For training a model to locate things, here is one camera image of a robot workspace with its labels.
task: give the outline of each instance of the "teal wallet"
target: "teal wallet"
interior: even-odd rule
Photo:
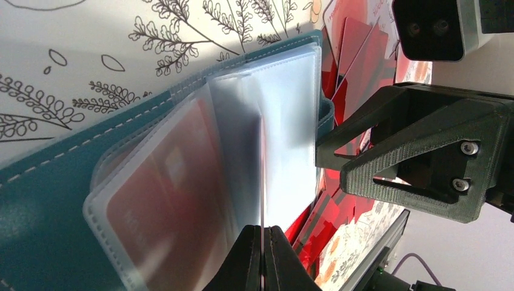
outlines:
[[[82,215],[96,165],[141,139],[209,75],[321,39],[314,31],[219,63],[0,169],[0,291],[126,290]],[[318,137],[332,127],[333,104],[321,94]]]

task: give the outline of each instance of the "purple cable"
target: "purple cable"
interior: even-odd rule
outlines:
[[[435,274],[433,273],[432,270],[430,270],[430,267],[429,265],[427,265],[427,263],[425,263],[425,261],[417,254],[417,253],[408,253],[406,254],[401,260],[400,262],[398,263],[398,265],[395,267],[394,271],[391,273],[391,275],[395,275],[398,270],[400,269],[400,267],[403,265],[403,263],[408,259],[410,258],[411,256],[415,257],[416,259],[418,259],[418,261],[423,265],[423,267],[425,267],[426,271],[429,273],[430,277],[432,278],[432,280],[434,280],[435,284],[437,286],[442,286],[441,285],[441,282],[437,279],[437,277],[435,276]]]

